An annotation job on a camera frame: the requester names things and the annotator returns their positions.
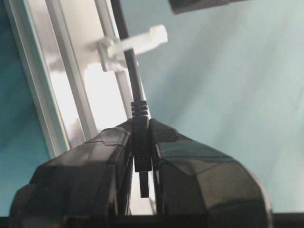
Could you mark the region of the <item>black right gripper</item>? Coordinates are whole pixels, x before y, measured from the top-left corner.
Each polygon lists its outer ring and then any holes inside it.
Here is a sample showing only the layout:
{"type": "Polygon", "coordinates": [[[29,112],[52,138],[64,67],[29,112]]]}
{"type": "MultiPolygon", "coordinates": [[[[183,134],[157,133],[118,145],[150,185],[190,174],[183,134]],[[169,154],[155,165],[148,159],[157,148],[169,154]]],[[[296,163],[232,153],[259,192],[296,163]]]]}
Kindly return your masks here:
{"type": "Polygon", "coordinates": [[[174,14],[182,14],[243,1],[244,0],[169,0],[169,4],[174,14]]]}

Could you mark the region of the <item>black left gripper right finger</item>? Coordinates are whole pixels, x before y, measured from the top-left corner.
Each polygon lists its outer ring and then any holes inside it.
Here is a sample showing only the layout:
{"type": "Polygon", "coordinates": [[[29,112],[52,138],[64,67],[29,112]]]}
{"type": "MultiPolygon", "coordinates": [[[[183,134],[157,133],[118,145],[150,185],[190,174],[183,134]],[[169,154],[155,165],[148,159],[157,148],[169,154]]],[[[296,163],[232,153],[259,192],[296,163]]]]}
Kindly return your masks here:
{"type": "Polygon", "coordinates": [[[271,228],[266,193],[240,162],[155,119],[149,121],[156,211],[208,228],[271,228]]]}

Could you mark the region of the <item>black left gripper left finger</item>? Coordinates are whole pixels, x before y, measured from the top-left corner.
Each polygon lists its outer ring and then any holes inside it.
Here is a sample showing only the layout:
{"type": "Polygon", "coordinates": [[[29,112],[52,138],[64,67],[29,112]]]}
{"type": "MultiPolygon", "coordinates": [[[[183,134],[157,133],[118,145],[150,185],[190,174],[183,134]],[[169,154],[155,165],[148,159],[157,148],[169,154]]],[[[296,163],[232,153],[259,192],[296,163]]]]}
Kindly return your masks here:
{"type": "Polygon", "coordinates": [[[38,166],[10,207],[10,228],[58,228],[67,218],[125,215],[132,178],[132,123],[38,166]]]}

